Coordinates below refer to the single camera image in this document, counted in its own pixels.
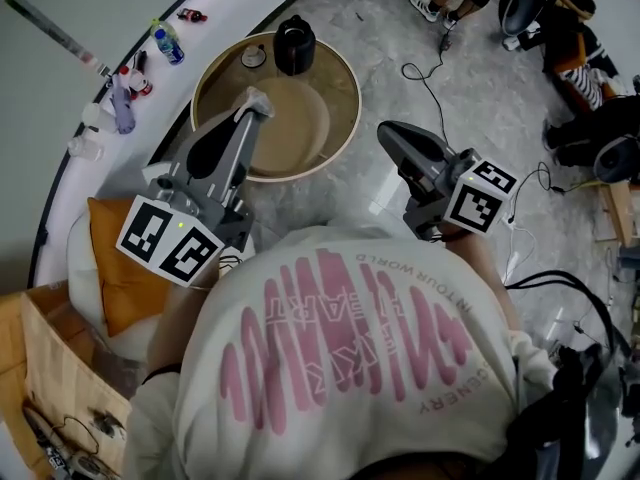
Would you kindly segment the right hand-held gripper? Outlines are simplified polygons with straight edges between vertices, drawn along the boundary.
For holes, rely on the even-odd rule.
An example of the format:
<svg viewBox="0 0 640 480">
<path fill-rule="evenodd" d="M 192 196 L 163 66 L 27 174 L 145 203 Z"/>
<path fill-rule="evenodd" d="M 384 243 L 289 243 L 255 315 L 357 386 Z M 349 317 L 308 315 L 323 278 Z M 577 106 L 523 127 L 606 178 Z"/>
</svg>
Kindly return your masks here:
<svg viewBox="0 0 640 480">
<path fill-rule="evenodd" d="M 505 167 L 472 148 L 456 152 L 425 129 L 387 120 L 377 138 L 409 187 L 403 220 L 422 240 L 433 240 L 443 223 L 486 236 L 516 193 L 518 177 Z"/>
</svg>

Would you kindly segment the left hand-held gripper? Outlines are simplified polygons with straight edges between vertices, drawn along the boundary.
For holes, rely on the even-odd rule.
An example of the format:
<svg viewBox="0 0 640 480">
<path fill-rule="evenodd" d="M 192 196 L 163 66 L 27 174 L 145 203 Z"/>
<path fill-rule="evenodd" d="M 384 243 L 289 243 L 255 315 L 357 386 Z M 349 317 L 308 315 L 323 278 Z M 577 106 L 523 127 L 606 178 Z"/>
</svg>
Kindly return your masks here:
<svg viewBox="0 0 640 480">
<path fill-rule="evenodd" d="M 197 128 L 166 174 L 133 201 L 117 249 L 147 270 L 183 287 L 227 248 L 245 248 L 254 214 L 241 195 L 261 120 L 270 103 L 249 100 Z"/>
</svg>

